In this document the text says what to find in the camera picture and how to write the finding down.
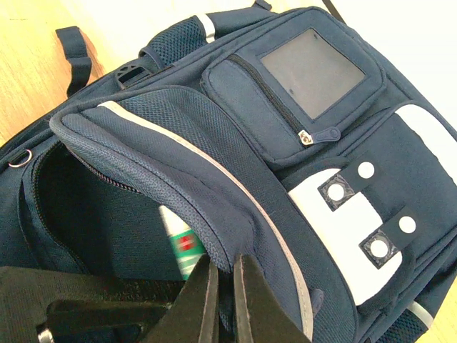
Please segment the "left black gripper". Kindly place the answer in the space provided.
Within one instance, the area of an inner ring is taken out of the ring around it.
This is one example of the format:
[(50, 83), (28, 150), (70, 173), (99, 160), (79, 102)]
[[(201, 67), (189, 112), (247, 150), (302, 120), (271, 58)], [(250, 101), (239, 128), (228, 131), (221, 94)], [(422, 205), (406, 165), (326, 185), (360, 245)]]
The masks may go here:
[(140, 342), (183, 286), (183, 281), (2, 267), (1, 341), (55, 342), (62, 336), (134, 328)]

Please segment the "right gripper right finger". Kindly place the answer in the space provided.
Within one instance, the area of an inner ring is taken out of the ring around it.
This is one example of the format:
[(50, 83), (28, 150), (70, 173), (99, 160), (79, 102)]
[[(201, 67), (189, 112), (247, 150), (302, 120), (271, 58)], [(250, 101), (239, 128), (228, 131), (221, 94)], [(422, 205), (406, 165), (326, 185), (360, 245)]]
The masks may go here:
[(233, 268), (237, 342), (309, 342), (282, 310), (251, 255), (240, 254)]

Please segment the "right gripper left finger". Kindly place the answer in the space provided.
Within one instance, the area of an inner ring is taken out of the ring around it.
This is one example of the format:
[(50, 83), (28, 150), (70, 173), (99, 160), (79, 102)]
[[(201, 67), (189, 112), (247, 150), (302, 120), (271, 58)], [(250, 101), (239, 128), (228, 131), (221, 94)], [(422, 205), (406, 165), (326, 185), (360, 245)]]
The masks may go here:
[(203, 255), (164, 317), (144, 342), (217, 342), (219, 271)]

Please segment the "green glue stick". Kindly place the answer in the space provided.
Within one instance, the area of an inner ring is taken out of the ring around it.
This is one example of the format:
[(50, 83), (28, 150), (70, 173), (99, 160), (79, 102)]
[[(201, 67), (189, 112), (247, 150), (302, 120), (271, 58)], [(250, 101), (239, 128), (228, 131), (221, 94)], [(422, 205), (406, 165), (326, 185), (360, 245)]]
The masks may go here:
[(179, 270), (187, 280), (206, 250), (193, 229), (169, 208), (161, 205), (159, 213), (171, 241)]

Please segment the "navy blue student backpack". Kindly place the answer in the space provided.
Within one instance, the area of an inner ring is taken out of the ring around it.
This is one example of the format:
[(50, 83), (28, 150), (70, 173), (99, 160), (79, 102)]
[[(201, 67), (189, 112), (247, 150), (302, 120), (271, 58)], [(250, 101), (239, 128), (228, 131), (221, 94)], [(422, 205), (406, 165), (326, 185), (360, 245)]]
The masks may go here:
[(219, 271), (217, 342), (240, 254), (309, 342), (429, 329), (456, 278), (456, 130), (340, 17), (192, 16), (93, 84), (79, 28), (56, 34), (68, 99), (1, 148), (1, 268), (186, 283), (164, 205)]

